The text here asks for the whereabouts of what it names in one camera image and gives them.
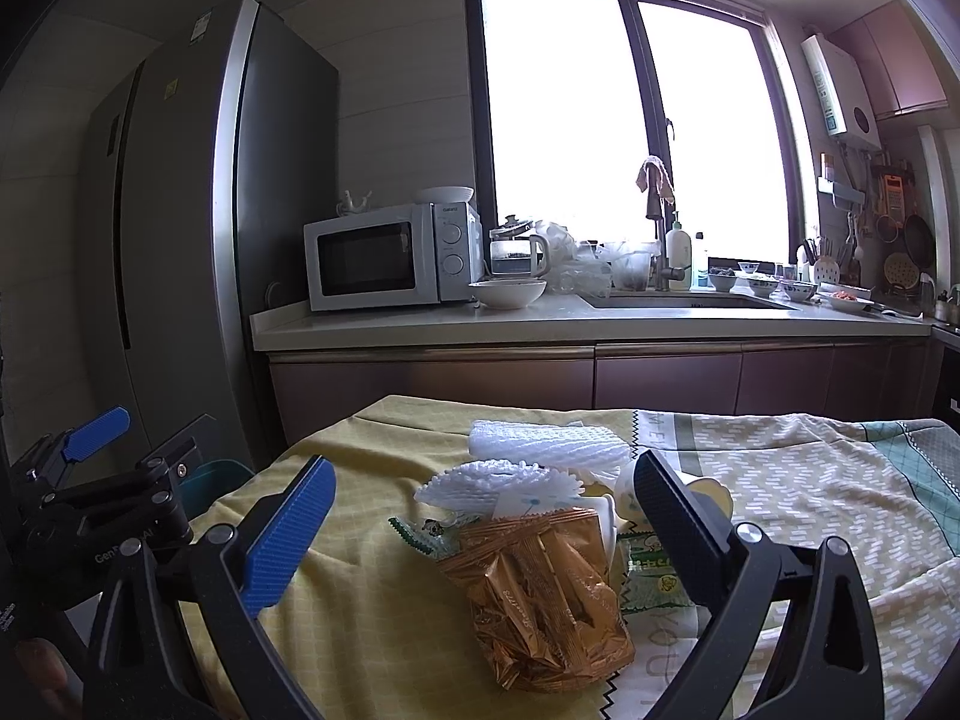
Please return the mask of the green snack wrapper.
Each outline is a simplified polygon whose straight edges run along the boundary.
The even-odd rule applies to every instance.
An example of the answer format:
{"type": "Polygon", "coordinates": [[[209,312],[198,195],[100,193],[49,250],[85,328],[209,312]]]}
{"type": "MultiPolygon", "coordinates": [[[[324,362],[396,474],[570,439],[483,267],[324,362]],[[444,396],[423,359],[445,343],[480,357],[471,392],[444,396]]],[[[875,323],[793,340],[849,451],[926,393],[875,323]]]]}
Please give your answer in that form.
{"type": "Polygon", "coordinates": [[[402,517],[389,518],[389,525],[404,540],[404,543],[417,553],[433,561],[443,561],[460,551],[459,532],[466,525],[462,518],[436,520],[425,518],[420,523],[410,522],[402,517]]]}
{"type": "Polygon", "coordinates": [[[674,564],[654,533],[622,533],[619,550],[623,562],[620,608],[625,614],[693,605],[674,564]]]}

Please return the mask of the gold foil snack bag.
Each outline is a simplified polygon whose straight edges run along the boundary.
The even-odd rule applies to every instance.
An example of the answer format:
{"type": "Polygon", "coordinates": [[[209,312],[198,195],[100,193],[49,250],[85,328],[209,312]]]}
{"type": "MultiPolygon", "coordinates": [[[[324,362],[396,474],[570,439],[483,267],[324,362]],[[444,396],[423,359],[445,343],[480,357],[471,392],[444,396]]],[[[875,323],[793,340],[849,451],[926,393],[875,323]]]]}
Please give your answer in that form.
{"type": "Polygon", "coordinates": [[[596,512],[571,507],[472,523],[439,570],[466,595],[501,688],[580,691],[635,660],[596,512]]]}

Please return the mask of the white foam fruit net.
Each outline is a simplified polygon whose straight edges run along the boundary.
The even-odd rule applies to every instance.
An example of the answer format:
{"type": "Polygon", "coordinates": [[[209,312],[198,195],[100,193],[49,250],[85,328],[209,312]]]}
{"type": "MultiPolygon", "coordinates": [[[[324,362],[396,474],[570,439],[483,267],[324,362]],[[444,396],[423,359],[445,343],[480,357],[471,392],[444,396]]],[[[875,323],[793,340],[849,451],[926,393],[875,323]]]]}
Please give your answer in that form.
{"type": "Polygon", "coordinates": [[[485,421],[472,424],[467,449],[475,460],[535,463],[612,486],[631,461],[630,445],[607,427],[485,421]]]}

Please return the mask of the teal plastic trash bin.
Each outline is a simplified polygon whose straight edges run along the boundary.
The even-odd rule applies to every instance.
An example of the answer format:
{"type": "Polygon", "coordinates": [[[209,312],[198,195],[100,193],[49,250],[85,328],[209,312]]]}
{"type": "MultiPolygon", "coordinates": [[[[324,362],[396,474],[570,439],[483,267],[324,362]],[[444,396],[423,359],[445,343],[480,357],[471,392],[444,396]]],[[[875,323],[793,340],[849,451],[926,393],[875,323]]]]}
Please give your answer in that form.
{"type": "Polygon", "coordinates": [[[202,463],[179,483],[185,515],[192,520],[205,514],[220,497],[242,488],[254,476],[249,466],[232,458],[202,463]]]}

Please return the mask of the brown kitchen base cabinets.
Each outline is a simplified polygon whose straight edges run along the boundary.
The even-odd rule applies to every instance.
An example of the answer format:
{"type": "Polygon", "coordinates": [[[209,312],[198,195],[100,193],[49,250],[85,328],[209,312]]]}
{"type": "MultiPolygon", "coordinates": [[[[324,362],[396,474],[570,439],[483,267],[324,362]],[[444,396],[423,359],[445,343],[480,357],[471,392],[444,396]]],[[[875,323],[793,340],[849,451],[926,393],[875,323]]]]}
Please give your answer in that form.
{"type": "Polygon", "coordinates": [[[918,418],[942,351],[922,338],[575,344],[296,353],[270,362],[286,437],[387,395],[528,410],[918,418]]]}

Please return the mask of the kitchen faucet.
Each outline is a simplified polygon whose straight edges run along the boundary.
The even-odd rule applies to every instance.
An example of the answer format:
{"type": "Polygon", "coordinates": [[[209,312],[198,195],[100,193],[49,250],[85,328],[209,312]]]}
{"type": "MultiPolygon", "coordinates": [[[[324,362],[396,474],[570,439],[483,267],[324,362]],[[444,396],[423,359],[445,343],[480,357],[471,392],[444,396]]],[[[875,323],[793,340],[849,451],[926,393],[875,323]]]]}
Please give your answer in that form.
{"type": "Polygon", "coordinates": [[[659,156],[646,156],[636,176],[636,187],[646,193],[646,218],[654,223],[658,253],[652,259],[654,289],[665,293],[670,283],[683,280],[683,268],[670,265],[667,255],[667,207],[675,203],[669,171],[659,156]]]}

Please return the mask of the large kitchen window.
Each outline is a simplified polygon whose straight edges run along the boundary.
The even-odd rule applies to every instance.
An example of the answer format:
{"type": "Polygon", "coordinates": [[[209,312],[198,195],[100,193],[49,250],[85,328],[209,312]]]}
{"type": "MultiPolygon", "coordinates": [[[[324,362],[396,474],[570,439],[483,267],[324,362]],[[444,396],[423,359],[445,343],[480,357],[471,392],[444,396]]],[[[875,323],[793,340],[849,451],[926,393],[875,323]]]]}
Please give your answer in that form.
{"type": "Polygon", "coordinates": [[[770,33],[669,0],[466,0],[480,218],[649,241],[649,156],[669,223],[720,259],[786,263],[804,232],[770,33]]]}

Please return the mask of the yellow patterned tablecloth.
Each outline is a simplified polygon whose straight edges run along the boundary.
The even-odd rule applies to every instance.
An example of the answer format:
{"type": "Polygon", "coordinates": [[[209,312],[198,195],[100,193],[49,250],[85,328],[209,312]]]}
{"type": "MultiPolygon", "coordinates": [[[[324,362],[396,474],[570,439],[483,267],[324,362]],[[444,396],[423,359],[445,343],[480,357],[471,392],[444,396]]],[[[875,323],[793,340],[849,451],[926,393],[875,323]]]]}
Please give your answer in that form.
{"type": "MultiPolygon", "coordinates": [[[[464,463],[474,422],[565,426],[565,411],[392,397],[291,445],[274,465],[205,504],[195,530],[238,523],[314,455],[337,473],[331,513],[263,628],[329,718],[602,718],[619,686],[506,691],[472,631],[464,595],[394,530],[423,520],[420,484],[464,463]]],[[[958,437],[937,419],[584,415],[631,447],[731,491],[737,520],[781,543],[851,544],[884,665],[885,712],[907,717],[958,642],[958,437]]]]}

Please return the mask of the silver double-door refrigerator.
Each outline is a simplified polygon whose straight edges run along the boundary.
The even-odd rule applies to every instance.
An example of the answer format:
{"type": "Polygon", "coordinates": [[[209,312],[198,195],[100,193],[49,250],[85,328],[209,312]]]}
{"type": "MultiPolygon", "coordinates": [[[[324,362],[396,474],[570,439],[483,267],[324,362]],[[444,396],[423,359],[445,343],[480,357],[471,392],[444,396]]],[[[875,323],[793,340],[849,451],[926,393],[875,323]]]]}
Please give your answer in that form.
{"type": "Polygon", "coordinates": [[[302,230],[334,210],[337,69],[259,0],[226,0],[94,109],[76,296],[99,408],[130,466],[200,415],[247,465],[283,449],[251,320],[308,296],[302,230]]]}

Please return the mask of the white microwave oven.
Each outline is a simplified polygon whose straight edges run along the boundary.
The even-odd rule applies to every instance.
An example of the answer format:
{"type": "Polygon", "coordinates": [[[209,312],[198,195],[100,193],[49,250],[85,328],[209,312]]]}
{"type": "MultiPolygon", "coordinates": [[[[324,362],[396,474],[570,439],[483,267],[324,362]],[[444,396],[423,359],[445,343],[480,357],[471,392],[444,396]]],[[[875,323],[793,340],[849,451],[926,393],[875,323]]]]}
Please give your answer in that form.
{"type": "Polygon", "coordinates": [[[483,275],[482,225],[473,206],[422,203],[304,226],[314,312],[466,302],[483,275]]]}

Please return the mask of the white ceramic bowl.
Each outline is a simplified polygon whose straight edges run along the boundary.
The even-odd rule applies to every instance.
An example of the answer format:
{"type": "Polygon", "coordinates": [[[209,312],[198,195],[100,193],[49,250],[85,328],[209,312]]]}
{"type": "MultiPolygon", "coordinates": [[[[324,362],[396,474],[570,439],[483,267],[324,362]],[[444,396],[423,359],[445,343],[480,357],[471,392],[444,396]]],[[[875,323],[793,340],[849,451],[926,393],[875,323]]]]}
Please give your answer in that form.
{"type": "Polygon", "coordinates": [[[539,278],[493,278],[469,286],[475,302],[491,310],[519,310],[534,304],[545,293],[547,283],[539,278]]]}

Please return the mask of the white soap dispenser bottle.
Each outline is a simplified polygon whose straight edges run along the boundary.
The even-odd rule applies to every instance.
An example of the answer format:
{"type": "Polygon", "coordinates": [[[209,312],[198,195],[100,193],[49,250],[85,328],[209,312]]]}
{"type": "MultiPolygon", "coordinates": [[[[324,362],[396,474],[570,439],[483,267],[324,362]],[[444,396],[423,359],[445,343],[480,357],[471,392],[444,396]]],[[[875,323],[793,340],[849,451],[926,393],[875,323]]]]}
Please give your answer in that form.
{"type": "Polygon", "coordinates": [[[670,291],[688,291],[692,282],[692,239],[680,224],[679,216],[674,216],[672,227],[665,234],[665,253],[672,268],[670,291]]]}

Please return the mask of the glass electric kettle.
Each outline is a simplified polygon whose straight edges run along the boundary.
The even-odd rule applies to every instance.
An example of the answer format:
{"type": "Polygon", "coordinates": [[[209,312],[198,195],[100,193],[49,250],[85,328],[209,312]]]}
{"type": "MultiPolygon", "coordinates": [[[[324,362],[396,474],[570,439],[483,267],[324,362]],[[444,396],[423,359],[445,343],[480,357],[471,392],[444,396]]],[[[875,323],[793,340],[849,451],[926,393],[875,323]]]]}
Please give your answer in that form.
{"type": "Polygon", "coordinates": [[[550,247],[534,223],[514,215],[490,231],[490,273],[494,277],[542,278],[550,270],[550,247]]]}

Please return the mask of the white water heater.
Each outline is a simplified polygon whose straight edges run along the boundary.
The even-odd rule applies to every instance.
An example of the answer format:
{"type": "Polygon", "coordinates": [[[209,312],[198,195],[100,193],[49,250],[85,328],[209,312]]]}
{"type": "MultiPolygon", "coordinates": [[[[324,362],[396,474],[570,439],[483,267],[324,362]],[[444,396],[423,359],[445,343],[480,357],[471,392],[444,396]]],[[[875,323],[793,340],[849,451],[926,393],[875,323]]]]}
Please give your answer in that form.
{"type": "Polygon", "coordinates": [[[882,143],[856,60],[822,34],[805,37],[800,48],[814,80],[828,135],[853,148],[878,153],[882,143]]]}

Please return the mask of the pink upper cabinet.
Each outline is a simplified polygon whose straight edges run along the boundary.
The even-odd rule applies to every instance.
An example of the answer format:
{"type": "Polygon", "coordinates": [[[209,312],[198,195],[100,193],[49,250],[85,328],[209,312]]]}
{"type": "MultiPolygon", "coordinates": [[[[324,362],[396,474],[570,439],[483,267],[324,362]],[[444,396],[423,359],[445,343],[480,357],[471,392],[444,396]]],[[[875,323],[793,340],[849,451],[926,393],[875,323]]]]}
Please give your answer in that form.
{"type": "Polygon", "coordinates": [[[853,57],[879,121],[949,105],[931,57],[900,2],[869,11],[827,39],[853,57]]]}

